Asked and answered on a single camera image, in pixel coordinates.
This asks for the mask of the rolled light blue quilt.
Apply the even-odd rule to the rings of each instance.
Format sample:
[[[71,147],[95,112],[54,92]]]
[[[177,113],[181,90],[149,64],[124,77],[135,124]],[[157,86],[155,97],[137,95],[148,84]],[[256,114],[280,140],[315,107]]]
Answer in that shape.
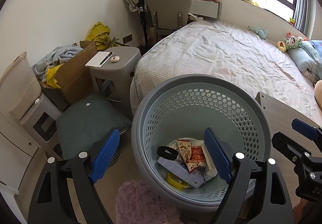
[[[288,50],[299,71],[313,84],[321,80],[321,51],[321,40],[302,41],[297,48]]]

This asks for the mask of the grey white desk drawer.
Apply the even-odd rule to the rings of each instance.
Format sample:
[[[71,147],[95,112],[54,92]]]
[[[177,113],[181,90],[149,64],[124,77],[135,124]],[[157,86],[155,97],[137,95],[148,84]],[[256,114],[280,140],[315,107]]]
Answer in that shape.
[[[192,0],[189,12],[191,14],[219,20],[221,18],[222,3],[211,0]]]

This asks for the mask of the small pink round object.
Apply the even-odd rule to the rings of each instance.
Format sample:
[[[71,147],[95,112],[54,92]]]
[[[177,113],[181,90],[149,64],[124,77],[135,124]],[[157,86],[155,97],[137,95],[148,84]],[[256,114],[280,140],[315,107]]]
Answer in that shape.
[[[113,56],[113,57],[111,57],[110,62],[112,62],[112,63],[116,63],[116,62],[118,62],[119,60],[120,60],[120,57],[119,57],[119,56]]]

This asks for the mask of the large beige teddy bear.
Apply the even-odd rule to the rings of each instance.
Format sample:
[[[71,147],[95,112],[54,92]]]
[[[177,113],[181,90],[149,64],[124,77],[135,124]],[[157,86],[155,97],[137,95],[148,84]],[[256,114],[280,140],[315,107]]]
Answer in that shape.
[[[322,80],[317,81],[314,87],[314,97],[315,100],[322,110]]]

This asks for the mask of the wall power socket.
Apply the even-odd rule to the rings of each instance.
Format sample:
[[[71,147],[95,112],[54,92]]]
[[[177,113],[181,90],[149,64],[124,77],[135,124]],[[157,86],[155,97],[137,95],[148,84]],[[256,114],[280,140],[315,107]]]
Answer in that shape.
[[[123,40],[123,44],[127,44],[133,40],[133,36],[132,36],[132,34],[129,34],[129,35],[123,37],[122,40]]]

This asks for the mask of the light blue blanket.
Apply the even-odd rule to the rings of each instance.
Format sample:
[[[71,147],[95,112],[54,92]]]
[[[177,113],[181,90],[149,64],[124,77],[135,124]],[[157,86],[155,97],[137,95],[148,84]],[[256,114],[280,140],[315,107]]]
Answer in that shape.
[[[33,72],[41,82],[47,82],[46,72],[48,69],[68,62],[82,50],[77,45],[58,46],[33,65]]]

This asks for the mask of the bed with pink sheet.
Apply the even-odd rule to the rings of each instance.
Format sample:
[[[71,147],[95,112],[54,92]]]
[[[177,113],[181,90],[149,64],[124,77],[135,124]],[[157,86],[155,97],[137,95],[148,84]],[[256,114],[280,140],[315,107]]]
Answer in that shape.
[[[313,84],[291,57],[272,41],[224,21],[190,23],[143,55],[130,86],[132,111],[154,87],[185,74],[225,79],[251,96],[263,92],[321,123]]]

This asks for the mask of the white teal wipes packet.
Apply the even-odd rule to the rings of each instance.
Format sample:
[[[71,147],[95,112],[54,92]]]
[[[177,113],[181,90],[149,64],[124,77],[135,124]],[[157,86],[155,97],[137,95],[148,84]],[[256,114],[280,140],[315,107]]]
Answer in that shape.
[[[218,174],[217,169],[213,163],[207,165],[204,170],[204,182],[208,182]]]

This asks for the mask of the white plastic bin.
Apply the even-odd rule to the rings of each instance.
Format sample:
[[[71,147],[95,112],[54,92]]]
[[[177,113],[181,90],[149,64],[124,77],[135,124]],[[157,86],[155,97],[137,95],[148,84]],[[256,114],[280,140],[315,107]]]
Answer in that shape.
[[[27,53],[23,52],[1,77],[1,113],[20,121],[41,92],[41,86],[27,60]]]

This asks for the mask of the grey plastic stool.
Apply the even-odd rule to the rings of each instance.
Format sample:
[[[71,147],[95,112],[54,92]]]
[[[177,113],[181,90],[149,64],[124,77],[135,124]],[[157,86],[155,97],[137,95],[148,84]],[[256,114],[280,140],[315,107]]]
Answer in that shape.
[[[116,63],[110,62],[111,57],[100,67],[90,68],[94,90],[99,92],[98,79],[112,81],[117,95],[123,106],[130,106],[130,84],[132,82],[131,72],[135,70],[136,64],[141,58],[141,52],[137,47],[121,46],[111,47],[107,52],[113,52],[111,56],[119,56]]]

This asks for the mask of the pink fluffy rug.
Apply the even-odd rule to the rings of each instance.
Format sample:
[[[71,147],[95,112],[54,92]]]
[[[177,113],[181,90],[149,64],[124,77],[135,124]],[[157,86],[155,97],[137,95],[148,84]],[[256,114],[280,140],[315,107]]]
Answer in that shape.
[[[131,180],[118,189],[116,222],[181,223],[180,210],[161,199],[144,180]]]

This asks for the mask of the green monkey plush toy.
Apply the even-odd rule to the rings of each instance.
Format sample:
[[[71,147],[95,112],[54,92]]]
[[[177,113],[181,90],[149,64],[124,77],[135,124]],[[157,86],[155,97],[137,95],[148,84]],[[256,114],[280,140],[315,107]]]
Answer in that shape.
[[[300,43],[307,40],[306,38],[290,36],[284,40],[287,50],[296,49],[299,47]]]

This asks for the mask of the red white snack wrapper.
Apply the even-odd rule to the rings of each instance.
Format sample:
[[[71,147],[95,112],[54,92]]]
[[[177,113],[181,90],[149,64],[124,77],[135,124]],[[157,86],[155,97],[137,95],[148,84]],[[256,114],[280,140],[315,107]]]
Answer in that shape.
[[[200,163],[192,160],[192,144],[191,144],[191,142],[189,140],[178,139],[177,145],[179,148],[180,155],[186,164],[188,172],[192,173],[194,170],[196,170],[200,166]]]

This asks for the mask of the dark green cushion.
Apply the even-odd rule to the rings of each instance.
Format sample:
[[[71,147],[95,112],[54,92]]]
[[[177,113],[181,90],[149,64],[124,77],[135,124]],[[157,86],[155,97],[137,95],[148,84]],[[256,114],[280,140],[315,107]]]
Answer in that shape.
[[[64,111],[56,120],[58,140],[65,160],[105,139],[111,129],[130,129],[131,120],[122,115],[101,93],[93,93]]]

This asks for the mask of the grey perforated trash basket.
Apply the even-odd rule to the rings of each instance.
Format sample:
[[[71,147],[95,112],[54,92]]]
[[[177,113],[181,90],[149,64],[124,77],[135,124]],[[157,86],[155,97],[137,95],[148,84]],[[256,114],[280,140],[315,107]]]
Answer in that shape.
[[[240,87],[210,75],[178,76],[156,86],[132,124],[134,158],[145,181],[171,204],[195,212],[216,211],[226,182],[217,176],[197,189],[176,189],[166,181],[157,149],[176,139],[201,140],[207,128],[251,160],[270,156],[271,134],[259,104]]]

